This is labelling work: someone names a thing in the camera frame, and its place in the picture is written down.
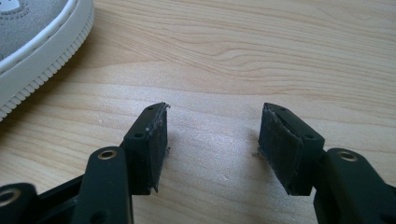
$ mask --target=black mechanical arm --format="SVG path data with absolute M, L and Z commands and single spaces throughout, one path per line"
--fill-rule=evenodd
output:
M 40 195 L 31 184 L 0 188 L 0 223 L 133 223 L 131 196 L 158 191 L 167 149 L 167 107 L 145 108 L 119 147 L 91 154 L 85 175 Z
M 134 223 L 131 196 L 158 191 L 167 107 L 147 107 L 119 147 L 91 154 L 85 175 L 40 195 L 31 184 L 0 188 L 0 224 Z M 288 194 L 317 190 L 318 223 L 396 223 L 396 188 L 358 153 L 324 151 L 324 138 L 287 108 L 264 104 L 259 144 Z
M 396 190 L 370 163 L 324 138 L 287 108 L 264 104 L 260 153 L 290 195 L 310 195 L 319 224 L 396 223 Z

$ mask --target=sneaker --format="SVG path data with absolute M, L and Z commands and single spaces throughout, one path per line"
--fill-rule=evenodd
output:
M 0 121 L 70 59 L 92 24 L 92 0 L 0 0 Z

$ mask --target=screw hole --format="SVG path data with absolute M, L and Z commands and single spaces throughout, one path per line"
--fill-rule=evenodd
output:
M 338 152 L 338 155 L 341 157 L 341 159 L 345 161 L 357 161 L 358 158 L 353 155 L 352 153 L 346 152 L 346 151 L 340 151 Z
M 0 192 L 0 207 L 13 203 L 21 196 L 21 191 L 18 189 L 6 189 Z
M 115 156 L 117 156 L 117 151 L 111 149 L 111 150 L 106 150 L 106 151 L 101 152 L 101 153 L 98 155 L 98 158 L 99 158 L 100 160 L 103 160 L 103 161 L 104 161 L 104 160 L 109 160 L 109 159 L 111 159 L 111 158 L 113 158 L 113 157 L 115 157 Z

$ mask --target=wooden table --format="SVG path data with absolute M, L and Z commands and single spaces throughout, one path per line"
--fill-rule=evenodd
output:
M 257 155 L 283 105 L 396 185 L 396 3 L 105 1 L 72 60 L 0 123 L 0 185 L 39 193 L 84 173 L 143 108 L 168 111 L 160 192 L 136 223 L 316 223 Z

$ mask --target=light wood tabletop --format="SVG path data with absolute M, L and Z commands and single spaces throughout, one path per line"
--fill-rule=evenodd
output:
M 265 102 L 396 186 L 396 2 L 105 1 L 80 50 L 0 122 L 0 185 L 38 193 L 166 102 L 170 153 L 135 223 L 317 223 L 257 154 Z

